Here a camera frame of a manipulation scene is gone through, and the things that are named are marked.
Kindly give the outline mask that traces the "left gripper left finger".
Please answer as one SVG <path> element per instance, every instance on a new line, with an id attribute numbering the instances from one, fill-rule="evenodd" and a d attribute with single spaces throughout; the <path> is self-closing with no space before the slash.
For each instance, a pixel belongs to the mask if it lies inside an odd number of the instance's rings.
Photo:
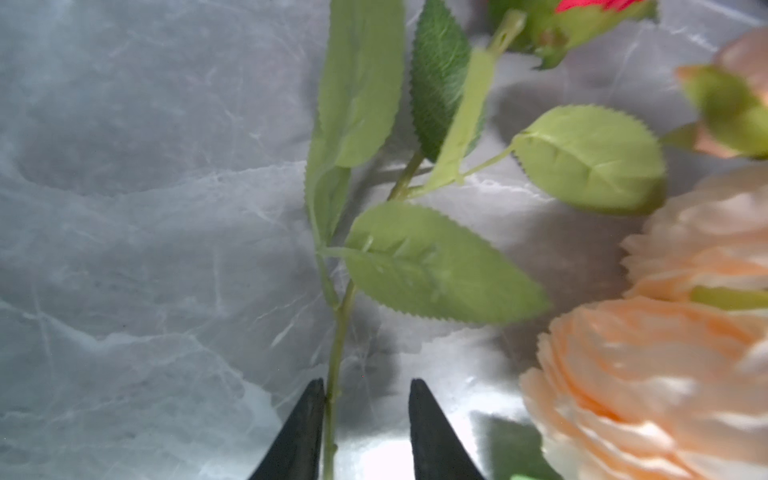
<path id="1" fill-rule="evenodd" d="M 326 405 L 324 381 L 310 381 L 249 480 L 317 480 Z"/>

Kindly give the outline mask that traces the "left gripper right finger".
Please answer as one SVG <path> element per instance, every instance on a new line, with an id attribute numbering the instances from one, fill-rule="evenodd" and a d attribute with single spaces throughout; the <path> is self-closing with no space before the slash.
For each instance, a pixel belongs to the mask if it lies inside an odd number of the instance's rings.
<path id="1" fill-rule="evenodd" d="M 432 391 L 413 379 L 408 400 L 416 480 L 483 480 Z"/>

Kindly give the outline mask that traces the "red rose stem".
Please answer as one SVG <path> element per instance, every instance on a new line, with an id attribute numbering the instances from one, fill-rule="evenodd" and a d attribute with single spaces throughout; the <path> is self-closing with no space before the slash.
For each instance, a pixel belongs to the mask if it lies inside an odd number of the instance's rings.
<path id="1" fill-rule="evenodd" d="M 547 70 L 626 21 L 656 21 L 654 1 L 493 1 L 494 32 L 473 47 L 451 10 L 428 1 L 413 38 L 400 1 L 334 1 L 304 198 L 323 292 L 336 319 L 322 475 L 335 475 L 341 357 L 355 296 L 416 317 L 483 324 L 543 313 L 539 284 L 475 232 L 415 198 L 461 182 L 479 140 L 499 59 L 530 54 Z M 352 171 L 390 135 L 403 91 L 418 146 L 387 199 L 334 246 Z"/>

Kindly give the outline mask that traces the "artificial flower bunch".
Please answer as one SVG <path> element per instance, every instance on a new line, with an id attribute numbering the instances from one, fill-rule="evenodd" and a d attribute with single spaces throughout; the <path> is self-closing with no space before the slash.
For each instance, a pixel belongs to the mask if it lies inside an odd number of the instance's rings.
<path id="1" fill-rule="evenodd" d="M 624 296 L 539 336 L 521 393 L 563 479 L 767 475 L 767 123 L 751 148 L 723 132 L 767 102 L 766 28 L 677 75 L 701 113 L 693 148 L 754 164 L 667 200 L 623 240 Z"/>

